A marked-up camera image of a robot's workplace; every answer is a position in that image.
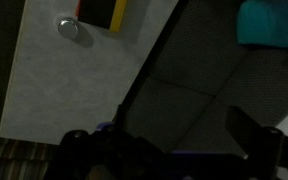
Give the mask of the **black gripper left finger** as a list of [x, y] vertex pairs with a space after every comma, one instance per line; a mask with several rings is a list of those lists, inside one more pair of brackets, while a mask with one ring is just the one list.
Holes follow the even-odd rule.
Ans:
[[114, 117], [113, 139], [115, 148], [125, 156], [163, 157], [167, 153], [143, 137], [134, 137], [126, 129], [127, 108], [120, 104]]

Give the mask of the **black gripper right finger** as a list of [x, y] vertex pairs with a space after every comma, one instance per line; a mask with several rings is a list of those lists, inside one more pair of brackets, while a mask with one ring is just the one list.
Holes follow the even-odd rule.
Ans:
[[236, 106], [228, 107], [225, 128], [245, 153], [248, 163], [279, 162], [284, 134], [277, 128], [261, 126]]

